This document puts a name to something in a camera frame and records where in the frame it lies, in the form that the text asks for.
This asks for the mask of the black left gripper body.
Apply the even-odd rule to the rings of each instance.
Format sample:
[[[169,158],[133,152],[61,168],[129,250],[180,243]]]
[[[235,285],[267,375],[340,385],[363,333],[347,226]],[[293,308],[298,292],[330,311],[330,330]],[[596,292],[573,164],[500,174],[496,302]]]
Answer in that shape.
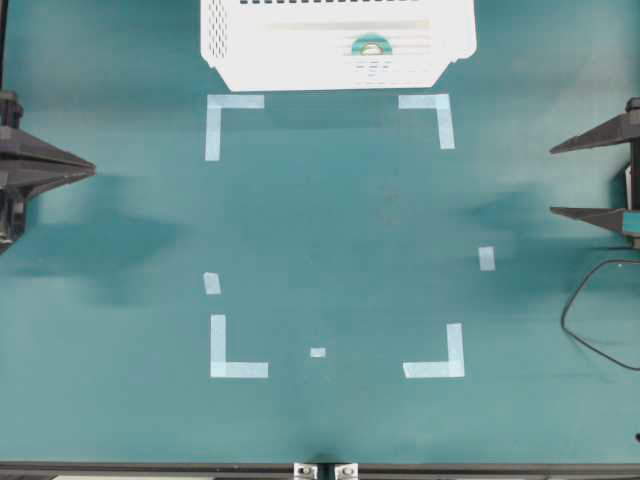
[[[19,104],[14,91],[1,91],[1,127],[18,129],[23,116],[23,107]],[[1,165],[1,253],[4,254],[18,238],[14,223],[15,191],[9,187],[9,173]]]

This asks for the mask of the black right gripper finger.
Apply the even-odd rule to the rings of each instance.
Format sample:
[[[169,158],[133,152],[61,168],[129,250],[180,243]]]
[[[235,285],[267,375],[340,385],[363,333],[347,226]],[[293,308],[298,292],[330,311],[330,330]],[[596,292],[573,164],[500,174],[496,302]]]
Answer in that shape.
[[[639,211],[624,208],[551,207],[553,214],[607,229],[624,236],[639,235]]]
[[[639,114],[624,113],[550,149],[551,154],[629,143],[639,139]]]

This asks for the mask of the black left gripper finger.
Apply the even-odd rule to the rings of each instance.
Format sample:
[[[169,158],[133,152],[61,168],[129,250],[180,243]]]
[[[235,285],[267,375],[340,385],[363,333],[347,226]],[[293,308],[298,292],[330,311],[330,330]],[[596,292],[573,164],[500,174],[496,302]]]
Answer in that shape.
[[[95,165],[75,154],[55,147],[22,130],[1,131],[1,157],[59,164],[85,172],[95,172]]]
[[[7,172],[1,182],[1,190],[22,201],[31,200],[55,188],[76,183],[94,176],[94,172],[46,172],[42,170],[20,170]]]

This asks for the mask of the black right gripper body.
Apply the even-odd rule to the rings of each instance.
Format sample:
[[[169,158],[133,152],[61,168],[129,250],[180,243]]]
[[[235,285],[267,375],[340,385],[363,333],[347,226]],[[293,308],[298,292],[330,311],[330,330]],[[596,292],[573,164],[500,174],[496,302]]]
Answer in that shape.
[[[639,209],[639,98],[631,98],[626,105],[626,112],[630,115],[633,133],[630,140],[631,160],[629,175],[627,176],[627,193],[629,208]]]

